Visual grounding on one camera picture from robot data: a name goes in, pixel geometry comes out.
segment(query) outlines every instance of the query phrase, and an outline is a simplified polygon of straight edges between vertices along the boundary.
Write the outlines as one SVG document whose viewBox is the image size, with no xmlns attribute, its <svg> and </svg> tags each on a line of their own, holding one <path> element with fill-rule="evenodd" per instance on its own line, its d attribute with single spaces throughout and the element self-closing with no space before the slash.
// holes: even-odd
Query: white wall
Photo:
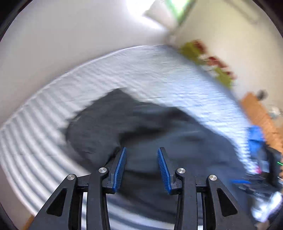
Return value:
<svg viewBox="0 0 283 230">
<path fill-rule="evenodd" d="M 39 88 L 87 60 L 167 31 L 140 17 L 153 0 L 33 0 L 0 42 L 0 125 Z"/>
<path fill-rule="evenodd" d="M 233 89 L 238 98 L 266 89 L 265 103 L 283 108 L 283 39 L 265 12 L 252 0 L 247 2 L 259 14 L 256 24 L 224 0 L 197 0 L 175 43 L 201 39 L 238 76 Z"/>
</svg>

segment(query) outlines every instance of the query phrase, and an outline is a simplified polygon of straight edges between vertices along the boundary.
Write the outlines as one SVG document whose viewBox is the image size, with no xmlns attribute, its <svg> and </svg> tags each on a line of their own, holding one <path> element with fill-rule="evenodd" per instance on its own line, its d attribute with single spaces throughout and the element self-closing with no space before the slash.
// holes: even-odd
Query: wrinkled fabric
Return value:
<svg viewBox="0 0 283 230">
<path fill-rule="evenodd" d="M 246 194 L 229 181 L 245 175 L 234 146 L 176 107 L 139 102 L 117 89 L 80 112 L 70 122 L 66 139 L 75 150 L 73 159 L 90 172 L 103 167 L 117 149 L 127 148 L 119 193 L 135 204 L 137 213 L 175 221 L 177 196 L 164 189 L 159 147 L 198 181 L 217 175 L 247 211 Z"/>
</svg>

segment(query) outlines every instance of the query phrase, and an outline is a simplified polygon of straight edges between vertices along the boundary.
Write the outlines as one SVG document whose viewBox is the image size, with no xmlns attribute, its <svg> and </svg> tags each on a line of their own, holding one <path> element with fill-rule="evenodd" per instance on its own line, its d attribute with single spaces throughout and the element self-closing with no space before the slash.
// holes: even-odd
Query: wooden furniture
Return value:
<svg viewBox="0 0 283 230">
<path fill-rule="evenodd" d="M 250 121 L 262 128 L 267 144 L 281 152 L 283 157 L 283 141 L 280 130 L 275 126 L 268 112 L 257 100 L 256 96 L 253 93 L 248 93 L 241 100 L 241 105 Z"/>
</svg>

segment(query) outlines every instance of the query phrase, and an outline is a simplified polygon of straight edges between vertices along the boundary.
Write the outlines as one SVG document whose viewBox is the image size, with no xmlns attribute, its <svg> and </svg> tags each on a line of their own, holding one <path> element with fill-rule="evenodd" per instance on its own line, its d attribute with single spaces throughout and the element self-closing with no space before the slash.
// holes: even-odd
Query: dark gray cloth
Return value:
<svg viewBox="0 0 283 230">
<path fill-rule="evenodd" d="M 125 146 L 119 193 L 135 204 L 133 211 L 150 218 L 174 223 L 177 208 L 177 196 L 169 196 L 162 183 L 159 147 L 165 147 L 176 167 L 203 181 L 217 175 L 247 211 L 247 195 L 229 181 L 245 176 L 234 146 L 176 107 L 139 102 L 117 89 L 80 112 L 66 139 L 77 154 L 74 159 L 89 171 L 104 166 Z"/>
</svg>

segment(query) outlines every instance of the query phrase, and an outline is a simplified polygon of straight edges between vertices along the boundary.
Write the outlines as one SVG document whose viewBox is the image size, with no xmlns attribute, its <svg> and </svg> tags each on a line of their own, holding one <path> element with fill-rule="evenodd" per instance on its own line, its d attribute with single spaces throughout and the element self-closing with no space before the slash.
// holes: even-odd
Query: bed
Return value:
<svg viewBox="0 0 283 230">
<path fill-rule="evenodd" d="M 33 215 L 68 174 L 88 174 L 68 157 L 64 131 L 78 111 L 115 88 L 126 88 L 141 101 L 178 106 L 227 137 L 245 169 L 255 173 L 257 164 L 250 159 L 247 143 L 250 123 L 226 88 L 169 46 L 127 48 L 58 77 L 27 100 L 0 129 L 1 166 Z M 169 223 L 133 217 L 115 205 L 113 196 L 108 198 L 108 211 L 113 229 L 125 229 L 125 225 L 134 229 L 142 223 L 173 229 Z M 85 209 L 82 219 L 84 229 Z"/>
</svg>

